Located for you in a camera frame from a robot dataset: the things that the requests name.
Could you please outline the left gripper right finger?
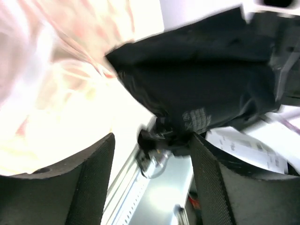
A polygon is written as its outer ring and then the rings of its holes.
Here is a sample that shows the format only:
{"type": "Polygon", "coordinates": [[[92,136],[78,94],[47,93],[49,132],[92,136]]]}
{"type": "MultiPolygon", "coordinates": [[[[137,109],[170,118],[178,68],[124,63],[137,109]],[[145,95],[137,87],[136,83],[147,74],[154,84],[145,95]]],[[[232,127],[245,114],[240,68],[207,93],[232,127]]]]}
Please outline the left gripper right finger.
{"type": "Polygon", "coordinates": [[[205,225],[298,225],[300,178],[248,164],[194,134],[189,142],[205,225]]]}

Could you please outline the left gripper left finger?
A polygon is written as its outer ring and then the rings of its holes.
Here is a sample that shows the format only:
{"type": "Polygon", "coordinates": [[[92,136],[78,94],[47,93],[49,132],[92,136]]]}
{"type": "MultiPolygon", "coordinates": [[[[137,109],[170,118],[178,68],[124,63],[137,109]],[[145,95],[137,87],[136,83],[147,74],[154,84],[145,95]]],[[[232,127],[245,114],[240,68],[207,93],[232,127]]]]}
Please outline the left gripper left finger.
{"type": "Polygon", "coordinates": [[[32,174],[1,176],[3,225],[98,225],[115,149],[108,134],[90,147],[32,174]]]}

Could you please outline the floral mesh laundry bag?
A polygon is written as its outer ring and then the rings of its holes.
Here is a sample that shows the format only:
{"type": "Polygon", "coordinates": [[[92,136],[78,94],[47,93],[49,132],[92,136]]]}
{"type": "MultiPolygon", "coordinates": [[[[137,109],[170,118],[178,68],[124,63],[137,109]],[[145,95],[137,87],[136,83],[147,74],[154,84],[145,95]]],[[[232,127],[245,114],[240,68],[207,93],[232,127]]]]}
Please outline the floral mesh laundry bag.
{"type": "Polygon", "coordinates": [[[33,173],[113,124],[105,54],[134,38],[128,0],[0,3],[0,173],[33,173]]]}

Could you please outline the black bra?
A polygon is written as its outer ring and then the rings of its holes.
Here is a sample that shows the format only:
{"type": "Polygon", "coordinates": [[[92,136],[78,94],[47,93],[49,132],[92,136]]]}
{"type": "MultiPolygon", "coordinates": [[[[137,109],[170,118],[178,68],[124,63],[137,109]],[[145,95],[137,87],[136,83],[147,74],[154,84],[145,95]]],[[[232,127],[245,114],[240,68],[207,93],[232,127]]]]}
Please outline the black bra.
{"type": "Polygon", "coordinates": [[[273,45],[237,7],[108,53],[118,80],[156,116],[153,129],[139,132],[139,147],[183,156],[192,134],[275,110],[273,45]]]}

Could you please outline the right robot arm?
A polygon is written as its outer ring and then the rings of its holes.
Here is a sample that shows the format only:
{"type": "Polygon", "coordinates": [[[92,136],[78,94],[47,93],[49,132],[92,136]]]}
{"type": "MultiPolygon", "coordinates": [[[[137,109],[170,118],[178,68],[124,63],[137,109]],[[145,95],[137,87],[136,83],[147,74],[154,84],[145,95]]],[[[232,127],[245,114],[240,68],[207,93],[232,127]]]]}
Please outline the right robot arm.
{"type": "Polygon", "coordinates": [[[278,109],[247,122],[228,126],[270,146],[300,173],[300,2],[288,8],[269,6],[263,0],[234,0],[211,10],[205,18],[236,9],[238,18],[257,33],[274,39],[270,64],[276,74],[278,109]]]}

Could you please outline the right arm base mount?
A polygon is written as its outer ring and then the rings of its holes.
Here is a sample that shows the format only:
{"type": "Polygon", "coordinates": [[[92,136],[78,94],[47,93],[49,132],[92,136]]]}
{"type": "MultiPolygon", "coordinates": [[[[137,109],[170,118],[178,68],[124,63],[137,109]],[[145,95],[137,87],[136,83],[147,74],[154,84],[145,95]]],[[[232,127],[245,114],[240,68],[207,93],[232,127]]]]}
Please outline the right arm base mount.
{"type": "Polygon", "coordinates": [[[142,129],[137,137],[139,147],[136,157],[143,177],[154,179],[166,169],[171,152],[166,149],[166,139],[162,135],[142,129]]]}

